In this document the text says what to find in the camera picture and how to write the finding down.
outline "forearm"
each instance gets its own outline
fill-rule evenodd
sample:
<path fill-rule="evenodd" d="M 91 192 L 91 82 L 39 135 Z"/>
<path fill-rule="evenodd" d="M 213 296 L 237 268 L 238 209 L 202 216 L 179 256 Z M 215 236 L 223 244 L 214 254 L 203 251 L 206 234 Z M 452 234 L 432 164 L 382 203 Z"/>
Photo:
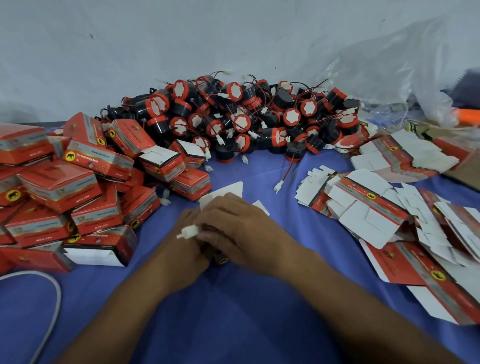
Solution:
<path fill-rule="evenodd" d="M 165 297 L 157 273 L 150 260 L 119 285 L 58 364 L 128 363 L 146 324 Z"/>
<path fill-rule="evenodd" d="M 362 287 L 301 247 L 279 278 L 287 281 L 325 319 L 357 359 L 369 363 L 461 363 Z"/>

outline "small product box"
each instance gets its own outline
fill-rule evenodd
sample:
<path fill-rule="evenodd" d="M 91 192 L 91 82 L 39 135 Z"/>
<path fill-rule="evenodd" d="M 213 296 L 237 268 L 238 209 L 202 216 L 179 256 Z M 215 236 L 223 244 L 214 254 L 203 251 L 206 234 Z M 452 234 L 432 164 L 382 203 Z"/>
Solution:
<path fill-rule="evenodd" d="M 68 144 L 72 138 L 67 136 L 48 136 L 48 141 L 52 144 L 55 151 L 55 159 L 63 159 L 65 150 L 67 150 Z"/>
<path fill-rule="evenodd" d="M 191 201 L 196 201 L 212 190 L 208 173 L 187 168 L 170 181 L 170 189 Z"/>
<path fill-rule="evenodd" d="M 135 229 L 160 207 L 160 199 L 155 190 L 134 186 L 120 198 L 120 205 L 123 222 Z"/>
<path fill-rule="evenodd" d="M 107 142 L 103 135 L 102 123 L 79 112 L 73 115 L 63 126 L 63 136 L 76 139 L 79 142 L 90 143 L 100 148 L 106 148 Z"/>
<path fill-rule="evenodd" d="M 205 162 L 205 152 L 197 144 L 177 139 L 169 149 L 179 152 L 187 167 L 199 168 Z"/>
<path fill-rule="evenodd" d="M 126 180 L 125 182 L 115 182 L 117 192 L 124 194 L 133 186 L 142 186 L 144 183 L 144 177 L 145 173 L 133 167 L 132 171 L 130 172 L 130 176 L 128 177 L 128 180 Z"/>
<path fill-rule="evenodd" d="M 13 262 L 9 260 L 5 255 L 3 255 L 0 250 L 0 274 L 7 273 L 13 267 Z"/>
<path fill-rule="evenodd" d="M 10 235 L 5 225 L 24 203 L 19 202 L 9 207 L 0 208 L 0 245 L 15 244 L 14 238 Z"/>
<path fill-rule="evenodd" d="M 127 156 L 75 139 L 68 145 L 63 159 L 110 181 L 125 182 L 133 167 L 133 160 Z"/>
<path fill-rule="evenodd" d="M 70 272 L 75 263 L 61 251 L 61 241 L 21 249 L 20 245 L 0 247 L 0 254 L 6 256 L 22 269 Z"/>
<path fill-rule="evenodd" d="M 122 225 L 95 234 L 73 235 L 62 244 L 65 255 L 76 264 L 126 267 L 138 242 L 130 226 Z"/>
<path fill-rule="evenodd" d="M 160 146 L 143 150 L 140 161 L 145 172 L 163 182 L 170 182 L 185 170 L 185 163 L 179 152 Z"/>
<path fill-rule="evenodd" d="M 102 194 L 91 170 L 64 160 L 24 169 L 18 177 L 33 199 L 59 214 L 84 205 Z"/>
<path fill-rule="evenodd" d="M 0 166 L 0 206 L 7 207 L 27 196 L 27 190 L 17 177 L 23 167 Z"/>
<path fill-rule="evenodd" d="M 72 219 L 82 235 L 123 224 L 120 200 L 113 182 L 100 182 L 102 196 L 72 212 Z"/>
<path fill-rule="evenodd" d="M 143 149 L 156 145 L 137 120 L 114 120 L 107 134 L 122 152 L 130 158 L 137 158 Z"/>
<path fill-rule="evenodd" d="M 0 122 L 0 164 L 16 166 L 51 154 L 44 128 Z"/>
<path fill-rule="evenodd" d="M 29 200 L 17 210 L 5 228 L 22 248 L 27 248 L 66 239 L 75 225 L 67 215 L 59 215 L 51 208 Z"/>

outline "table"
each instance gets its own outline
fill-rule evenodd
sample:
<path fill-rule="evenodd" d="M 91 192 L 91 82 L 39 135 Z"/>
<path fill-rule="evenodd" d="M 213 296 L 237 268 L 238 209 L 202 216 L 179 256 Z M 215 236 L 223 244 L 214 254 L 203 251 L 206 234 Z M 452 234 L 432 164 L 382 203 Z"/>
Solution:
<path fill-rule="evenodd" d="M 460 327 L 430 317 L 409 291 L 382 282 L 358 242 L 335 220 L 298 205 L 295 190 L 307 171 L 326 165 L 352 170 L 332 150 L 307 154 L 292 167 L 278 194 L 273 187 L 289 162 L 268 151 L 231 164 L 209 162 L 213 189 L 243 181 L 243 196 L 257 199 L 270 217 L 303 245 L 316 250 L 335 269 L 440 341 L 467 363 L 480 358 L 480 327 Z M 479 207 L 480 194 L 437 176 L 416 184 L 454 203 Z M 137 231 L 139 247 L 127 268 L 77 266 L 54 275 L 63 290 L 57 325 L 40 357 L 51 363 L 87 325 L 113 289 L 152 252 L 180 212 L 198 204 L 171 196 Z M 27 363 L 50 322 L 55 291 L 50 282 L 21 276 L 0 282 L 0 362 Z M 211 267 L 187 289 L 168 297 L 148 324 L 134 363 L 339 363 L 340 348 L 321 318 L 285 283 L 257 276 L 228 263 Z"/>

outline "hand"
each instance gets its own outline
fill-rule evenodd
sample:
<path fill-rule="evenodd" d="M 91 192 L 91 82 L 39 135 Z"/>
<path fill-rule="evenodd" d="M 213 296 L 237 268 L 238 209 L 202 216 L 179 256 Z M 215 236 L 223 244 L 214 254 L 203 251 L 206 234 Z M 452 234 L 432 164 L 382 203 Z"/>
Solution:
<path fill-rule="evenodd" d="M 194 283 L 213 256 L 214 248 L 208 244 L 195 238 L 177 239 L 181 229 L 192 225 L 199 213 L 200 208 L 184 210 L 151 258 L 165 296 Z"/>
<path fill-rule="evenodd" d="M 221 250 L 235 264 L 264 275 L 281 278 L 303 249 L 260 208 L 230 193 L 214 198 L 193 223 L 204 227 L 197 239 Z"/>

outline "person's right hand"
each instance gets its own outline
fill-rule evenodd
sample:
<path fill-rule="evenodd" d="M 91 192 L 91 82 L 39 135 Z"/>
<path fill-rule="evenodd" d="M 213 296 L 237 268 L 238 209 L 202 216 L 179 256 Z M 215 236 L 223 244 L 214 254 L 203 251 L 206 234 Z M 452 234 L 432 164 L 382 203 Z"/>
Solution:
<path fill-rule="evenodd" d="M 260 208 L 230 193 L 214 198 L 193 223 L 204 228 L 198 240 L 264 275 L 280 278 L 303 248 Z"/>

